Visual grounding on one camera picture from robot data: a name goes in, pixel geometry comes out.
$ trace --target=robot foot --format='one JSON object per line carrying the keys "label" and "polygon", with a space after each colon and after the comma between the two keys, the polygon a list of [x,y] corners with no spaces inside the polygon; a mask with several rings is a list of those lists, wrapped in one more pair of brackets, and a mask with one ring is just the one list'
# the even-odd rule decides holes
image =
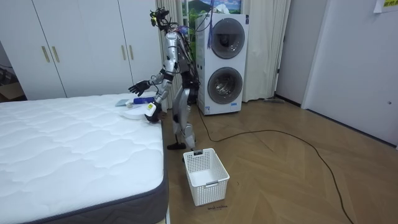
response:
{"label": "robot foot", "polygon": [[187,146],[183,142],[182,143],[176,142],[174,144],[167,146],[168,150],[181,150],[181,149],[186,149],[186,148],[187,148]]}

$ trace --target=white mattress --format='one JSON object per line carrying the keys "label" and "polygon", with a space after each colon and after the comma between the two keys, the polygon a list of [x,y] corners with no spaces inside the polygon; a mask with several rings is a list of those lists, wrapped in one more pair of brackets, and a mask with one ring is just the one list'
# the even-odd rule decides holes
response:
{"label": "white mattress", "polygon": [[0,223],[34,221],[159,186],[161,124],[125,119],[119,113],[126,107],[115,107],[134,96],[0,103]]}

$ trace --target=gray mattress border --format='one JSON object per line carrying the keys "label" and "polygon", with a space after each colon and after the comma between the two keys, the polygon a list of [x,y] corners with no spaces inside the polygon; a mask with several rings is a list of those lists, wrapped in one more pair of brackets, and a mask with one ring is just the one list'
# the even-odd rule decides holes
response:
{"label": "gray mattress border", "polygon": [[[141,193],[138,195],[121,198],[121,199],[113,200],[110,202],[105,202],[105,203],[101,203],[98,205],[81,208],[81,209],[78,209],[78,210],[75,210],[72,212],[54,215],[52,217],[41,218],[39,220],[35,220],[35,221],[31,221],[31,222],[25,222],[22,224],[44,224],[44,223],[58,224],[58,223],[63,223],[62,220],[69,219],[69,218],[77,216],[77,215],[84,215],[84,213],[89,213],[89,212],[93,212],[96,210],[99,210],[99,212],[101,212],[101,210],[109,209],[112,206],[119,205],[119,204],[126,203],[126,202],[127,203],[132,202],[132,201],[135,201],[140,198],[143,200],[156,199],[156,203],[154,205],[155,207],[151,207],[150,209],[152,209],[152,210],[157,209],[158,212],[156,215],[151,213],[151,216],[149,216],[149,217],[140,217],[141,218],[140,220],[134,220],[131,223],[132,224],[133,223],[158,223],[165,218],[167,209],[169,207],[169,174],[168,174],[168,170],[167,170],[167,150],[165,149],[164,146],[163,146],[163,157],[164,157],[163,158],[163,165],[164,165],[163,180],[160,183],[160,185],[157,186],[155,189],[152,189],[148,192],[144,192],[144,193]],[[85,221],[82,221],[82,223],[97,224],[98,221],[96,220],[94,222],[88,222],[87,220],[85,220]]]}

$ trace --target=round porthole door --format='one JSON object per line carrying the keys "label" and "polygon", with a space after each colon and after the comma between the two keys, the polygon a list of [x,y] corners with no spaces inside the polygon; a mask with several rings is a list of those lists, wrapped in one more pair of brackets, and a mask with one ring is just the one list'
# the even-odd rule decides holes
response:
{"label": "round porthole door", "polygon": [[222,19],[213,28],[213,52],[223,59],[233,58],[244,45],[244,29],[236,19]]}
{"label": "round porthole door", "polygon": [[208,92],[210,98],[218,104],[232,103],[242,92],[241,74],[231,67],[218,69],[209,79]]}

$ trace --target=wardrobe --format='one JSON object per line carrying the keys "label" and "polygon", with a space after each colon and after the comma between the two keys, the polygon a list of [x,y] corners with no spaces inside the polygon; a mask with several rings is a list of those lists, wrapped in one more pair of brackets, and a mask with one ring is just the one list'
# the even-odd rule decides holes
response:
{"label": "wardrobe", "polygon": [[2,0],[0,41],[28,100],[127,93],[161,69],[155,0]]}

